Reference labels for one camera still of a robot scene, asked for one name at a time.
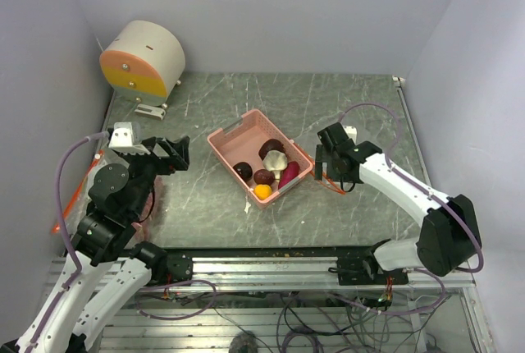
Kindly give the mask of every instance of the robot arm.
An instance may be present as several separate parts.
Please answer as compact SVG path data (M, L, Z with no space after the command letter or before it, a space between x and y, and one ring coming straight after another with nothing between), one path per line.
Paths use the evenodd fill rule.
M156 146L167 156L156 155ZM81 272L67 255L62 274L37 318L22 337L0 347L0 352L85 352L138 289L166 274L166 252L142 242L121 271L89 300L135 234L133 223L139 222L157 175L188 169L188 146L188 137L176 142L156 137L141 141L137 126L115 125L109 148L129 167L108 164L95 175L89 189L91 202L72 239Z
M378 269L424 267L442 277L476 253L461 226L438 202L449 205L481 245L476 214L467 197L451 198L410 176L392 162L389 166L380 148L370 142L356 145L340 123L317 134L322 144L316 150L316 179L322 179L323 165L326 164L326 174L332 180L375 187L394 200L421 227L419 238L374 245L372 256L365 264L371 274Z

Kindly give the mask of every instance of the pink plastic basket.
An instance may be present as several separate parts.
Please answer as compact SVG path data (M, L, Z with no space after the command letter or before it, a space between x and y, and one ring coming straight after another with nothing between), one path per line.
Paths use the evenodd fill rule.
M239 162L247 162L253 172L264 168L258 151L271 138L279 140L285 146L285 153L289 162L296 161L299 164L299 175L279 190L277 189L277 182L274 182L272 195L261 200L252 192L256 186L255 182L252 179L244 182L235 172L233 166ZM260 209L266 208L286 191L297 185L313 168L312 162L258 109L246 112L238 121L224 129L213 132L208 136L208 142L217 158Z

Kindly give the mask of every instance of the white wall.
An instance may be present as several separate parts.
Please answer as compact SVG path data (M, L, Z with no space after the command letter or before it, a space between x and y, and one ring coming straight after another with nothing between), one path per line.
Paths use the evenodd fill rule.
M79 0L102 45L133 19L171 30L193 71L405 76L450 0Z
M64 150L98 131L109 88L99 49L75 0L0 0L0 344L30 325L51 258L62 246L53 175ZM92 149L63 175L64 200Z
M475 204L496 342L522 351L525 0L453 0L406 85L434 185Z

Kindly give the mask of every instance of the floor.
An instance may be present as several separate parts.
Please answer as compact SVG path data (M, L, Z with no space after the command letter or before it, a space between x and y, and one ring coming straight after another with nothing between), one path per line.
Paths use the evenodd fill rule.
M175 87L164 121L139 117L135 105L117 96L109 126L132 119L144 137L175 140L189 135L190 168L165 177L151 241L164 247L259 247L369 245L419 233L403 209L372 187L338 195L311 177L269 209L260 211L212 153L207 136L244 112L258 108L297 144L315 154L317 132L349 105L381 103L399 117L401 139L392 154L402 168L422 179L416 144L390 76L337 74L185 73ZM386 148L395 123L374 107L352 111L344 123L356 126L358 142Z

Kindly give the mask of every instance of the cylindrical container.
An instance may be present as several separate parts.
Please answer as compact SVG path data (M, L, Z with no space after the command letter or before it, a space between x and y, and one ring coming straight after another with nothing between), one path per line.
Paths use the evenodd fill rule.
M100 55L104 76L117 92L152 106L166 102L185 64L175 35L147 21L128 23Z

